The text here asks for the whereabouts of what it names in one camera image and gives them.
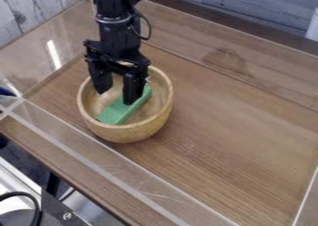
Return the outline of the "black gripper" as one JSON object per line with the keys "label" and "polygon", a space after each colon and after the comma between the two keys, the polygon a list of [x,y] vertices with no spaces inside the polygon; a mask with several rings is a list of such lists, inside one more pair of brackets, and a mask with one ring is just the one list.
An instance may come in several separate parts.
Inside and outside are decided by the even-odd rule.
{"label": "black gripper", "polygon": [[139,48],[145,37],[141,33],[141,22],[101,22],[99,39],[86,40],[86,60],[89,72],[98,94],[114,86],[113,73],[123,77],[123,103],[133,105],[142,98],[149,77],[150,59]]}

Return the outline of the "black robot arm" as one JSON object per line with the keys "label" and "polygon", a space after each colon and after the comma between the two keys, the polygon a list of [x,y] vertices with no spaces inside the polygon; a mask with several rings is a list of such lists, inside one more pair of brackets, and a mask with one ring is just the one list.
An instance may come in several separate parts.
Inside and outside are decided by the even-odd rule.
{"label": "black robot arm", "polygon": [[89,72],[99,94],[114,86],[113,74],[123,77],[123,103],[133,105],[142,98],[149,78],[150,59],[141,53],[143,40],[141,20],[147,20],[135,8],[141,0],[94,0],[99,40],[86,40]]}

